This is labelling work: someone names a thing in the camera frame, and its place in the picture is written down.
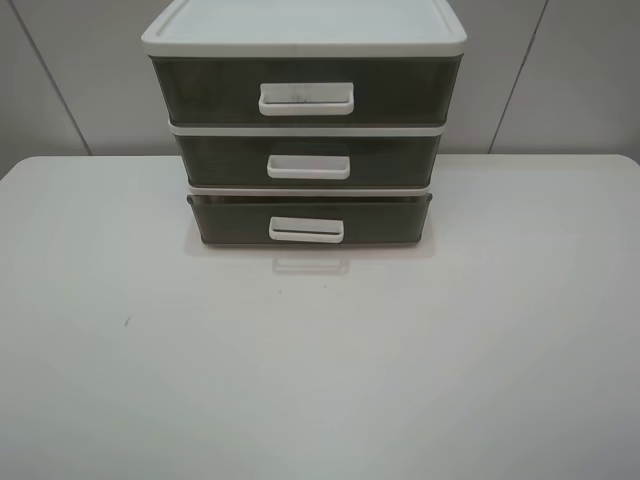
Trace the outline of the white plastic drawer cabinet frame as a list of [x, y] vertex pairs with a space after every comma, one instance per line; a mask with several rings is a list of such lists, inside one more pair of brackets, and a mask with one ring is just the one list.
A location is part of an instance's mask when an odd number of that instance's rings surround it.
[[[146, 55], [161, 58], [463, 58], [466, 32], [445, 1], [175, 1], [144, 31]], [[265, 84], [267, 116], [346, 115], [350, 83]], [[176, 126], [178, 136], [424, 137], [436, 127]], [[418, 189], [228, 189], [197, 195], [422, 196]]]

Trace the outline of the dark translucent drawer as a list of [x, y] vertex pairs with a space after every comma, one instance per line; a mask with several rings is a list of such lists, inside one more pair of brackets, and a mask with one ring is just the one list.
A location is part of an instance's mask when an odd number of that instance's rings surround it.
[[432, 195], [241, 197], [190, 195], [207, 245], [393, 245], [420, 241]]
[[[445, 124], [462, 59], [161, 58], [153, 64], [176, 126], [436, 127]], [[350, 83], [346, 115], [267, 116], [265, 84]]]
[[189, 183], [228, 189], [418, 189], [440, 138], [178, 136]]

